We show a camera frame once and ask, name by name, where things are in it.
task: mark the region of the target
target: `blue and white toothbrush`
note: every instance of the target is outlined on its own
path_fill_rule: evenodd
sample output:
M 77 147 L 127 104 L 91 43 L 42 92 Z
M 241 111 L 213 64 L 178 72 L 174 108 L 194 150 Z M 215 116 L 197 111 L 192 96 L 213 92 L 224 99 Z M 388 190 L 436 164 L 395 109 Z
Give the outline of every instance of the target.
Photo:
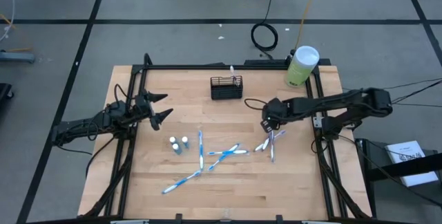
M 204 150 L 202 148 L 202 131 L 198 132 L 198 138 L 200 139 L 200 170 L 204 169 Z
M 237 151 L 210 151 L 207 152 L 207 155 L 230 155 L 230 154 L 246 154 L 249 151 L 246 150 L 237 150 Z
M 196 171 L 195 173 L 191 174 L 190 176 L 179 180 L 178 182 L 176 182 L 174 185 L 168 187 L 167 189 L 163 190 L 163 194 L 167 194 L 169 192 L 171 192 L 172 190 L 176 189 L 178 186 L 182 185 L 183 183 L 187 182 L 188 179 L 195 177 L 195 176 L 199 176 L 201 174 L 201 171 Z
M 240 144 L 235 144 L 235 145 L 232 146 L 232 148 L 229 149 L 229 151 L 235 151 L 239 146 L 240 146 Z M 230 155 L 230 154 L 224 154 L 224 155 L 220 156 L 220 158 L 218 158 L 218 160 L 217 160 L 214 164 L 212 164 L 207 170 L 208 170 L 208 171 L 212 171 L 212 170 L 215 168 L 215 166 L 216 166 L 219 162 L 221 162 L 221 161 L 223 161 L 224 159 L 226 159 L 226 157 L 227 157 L 228 155 Z

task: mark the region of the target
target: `metal bracket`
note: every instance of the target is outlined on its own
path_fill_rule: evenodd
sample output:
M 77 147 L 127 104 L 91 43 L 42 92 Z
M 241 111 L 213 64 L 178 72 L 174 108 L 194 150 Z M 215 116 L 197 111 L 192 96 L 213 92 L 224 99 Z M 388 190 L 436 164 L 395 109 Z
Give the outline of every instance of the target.
M 284 223 L 284 219 L 282 218 L 281 214 L 277 214 L 276 215 L 276 224 L 283 224 Z
M 182 214 L 176 214 L 175 215 L 175 224 L 181 224 L 182 223 Z
M 315 128 L 322 128 L 323 127 L 323 118 L 324 117 L 313 117 L 313 125 Z M 346 129 L 353 129 L 355 127 L 354 124 L 349 124 L 347 126 L 345 126 L 344 128 Z

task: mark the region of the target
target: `gray floor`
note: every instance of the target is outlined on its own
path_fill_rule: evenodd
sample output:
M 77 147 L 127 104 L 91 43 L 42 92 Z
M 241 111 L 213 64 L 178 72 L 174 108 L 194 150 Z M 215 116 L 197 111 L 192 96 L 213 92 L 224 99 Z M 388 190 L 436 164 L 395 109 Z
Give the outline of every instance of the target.
M 95 0 L 17 0 L 18 19 L 87 19 Z M 307 0 L 273 0 L 269 18 L 299 19 Z M 419 0 L 428 19 L 442 19 L 440 0 Z M 268 0 L 103 0 L 98 19 L 259 19 Z M 0 13 L 10 16 L 10 0 Z M 314 0 L 309 19 L 418 19 L 410 0 Z M 274 25 L 280 35 L 271 54 L 283 58 L 294 46 L 298 25 Z M 17 25 L 0 49 L 33 47 L 37 61 L 0 64 L 0 82 L 14 85 L 16 97 L 0 119 L 0 216 L 14 223 L 43 149 L 85 25 Z M 250 41 L 251 24 L 94 25 L 63 119 L 87 118 L 103 107 L 114 65 L 242 64 L 264 59 Z M 442 26 L 432 26 L 442 40 Z M 260 43 L 271 41 L 257 30 Z M 441 76 L 440 65 L 421 25 L 306 25 L 301 44 L 316 47 L 338 66 L 343 86 L 395 86 Z M 392 90 L 405 95 L 422 85 Z M 407 103 L 442 104 L 441 87 Z M 356 136 L 381 142 L 418 140 L 442 151 L 442 109 L 397 106 L 383 119 L 368 119 Z M 76 140 L 66 147 L 91 151 L 93 143 Z M 89 157 L 53 149 L 29 221 L 76 216 Z M 440 223 L 440 209 L 410 210 L 400 202 L 378 201 L 379 218 Z

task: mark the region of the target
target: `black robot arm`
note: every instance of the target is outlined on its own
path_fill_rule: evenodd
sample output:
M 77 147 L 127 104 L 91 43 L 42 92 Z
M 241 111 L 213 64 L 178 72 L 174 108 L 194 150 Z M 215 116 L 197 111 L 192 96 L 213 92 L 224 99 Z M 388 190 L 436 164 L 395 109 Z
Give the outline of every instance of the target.
M 323 135 L 337 139 L 337 133 L 349 125 L 361 124 L 368 116 L 385 117 L 392 111 L 390 94 L 378 88 L 351 90 L 346 93 L 309 99 L 295 97 L 282 102 L 274 98 L 262 108 L 262 128 L 268 133 L 278 130 L 280 125 L 302 120 L 317 112 L 344 109 L 347 111 L 336 117 L 325 117 L 321 120 Z
M 173 111 L 165 110 L 155 113 L 151 102 L 157 102 L 167 97 L 167 94 L 153 94 L 145 89 L 141 95 L 135 96 L 133 106 L 127 106 L 125 102 L 119 100 L 108 104 L 92 118 L 63 121 L 52 129 L 52 144 L 62 146 L 75 138 L 98 135 L 103 133 L 127 133 L 133 124 L 143 119 L 149 118 L 154 130 L 160 129 L 160 124 Z

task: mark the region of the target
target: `wooden tabletop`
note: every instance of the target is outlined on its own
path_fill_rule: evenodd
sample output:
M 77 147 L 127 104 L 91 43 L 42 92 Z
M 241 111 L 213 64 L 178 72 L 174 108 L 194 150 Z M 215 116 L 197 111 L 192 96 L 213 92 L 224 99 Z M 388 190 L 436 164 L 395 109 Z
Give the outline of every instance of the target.
M 116 83 L 127 91 L 130 71 L 130 66 L 114 67 L 106 103 L 115 101 Z M 252 97 L 267 102 L 273 97 L 281 100 L 306 97 L 304 86 L 291 88 L 285 84 L 285 73 L 237 71 L 244 80 L 243 99 Z M 124 218 L 171 219 L 181 213 L 184 219 L 274 220 L 275 215 L 282 214 L 285 220 L 326 220 L 318 159 L 310 149 L 314 139 L 310 118 L 282 127 L 287 133 L 276 140 L 274 164 L 270 162 L 269 148 L 246 156 L 231 156 L 214 171 L 204 171 L 201 176 L 162 195 L 163 189 L 199 169 L 198 130 L 204 134 L 205 152 L 227 150 L 236 143 L 241 144 L 239 149 L 252 151 L 267 137 L 260 126 L 261 111 L 247 108 L 243 100 L 211 100 L 209 78 L 213 76 L 230 75 L 229 71 L 148 71 L 146 89 L 169 95 L 153 108 L 157 112 L 169 108 L 174 111 L 159 131 L 152 130 L 149 121 L 139 125 Z M 320 76 L 325 95 L 342 93 L 335 66 L 321 66 Z M 316 94 L 314 79 L 311 79 Z M 341 135 L 353 138 L 351 131 L 344 130 Z M 169 143 L 171 136 L 189 137 L 190 149 L 176 155 Z M 110 137 L 98 137 L 95 151 Z M 360 208 L 371 215 L 356 148 L 344 139 L 334 144 L 344 188 Z M 111 143 L 90 166 L 79 214 L 87 212 L 108 186 L 116 146 L 117 141 Z M 205 156 L 205 169 L 217 159 L 217 156 Z M 331 183 L 330 186 L 334 213 L 339 216 L 336 194 Z M 117 211 L 119 192 L 118 188 L 113 213 Z

